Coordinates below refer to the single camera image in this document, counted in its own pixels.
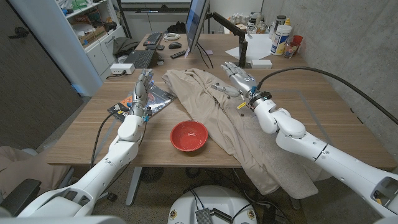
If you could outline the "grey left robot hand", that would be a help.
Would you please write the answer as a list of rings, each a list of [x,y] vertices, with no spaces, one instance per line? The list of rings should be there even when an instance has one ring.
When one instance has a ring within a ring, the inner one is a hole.
[[[135,84],[132,94],[130,114],[142,117],[144,115],[148,100],[150,81],[153,77],[152,69],[143,69]]]

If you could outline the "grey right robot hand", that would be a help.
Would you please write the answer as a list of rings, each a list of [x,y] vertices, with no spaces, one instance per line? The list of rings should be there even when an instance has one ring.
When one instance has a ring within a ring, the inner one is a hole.
[[[228,96],[241,96],[248,107],[254,109],[262,101],[270,100],[272,95],[267,91],[257,89],[257,83],[253,76],[245,72],[232,62],[225,62],[221,68],[226,72],[233,87],[212,84],[212,88],[225,93]]]

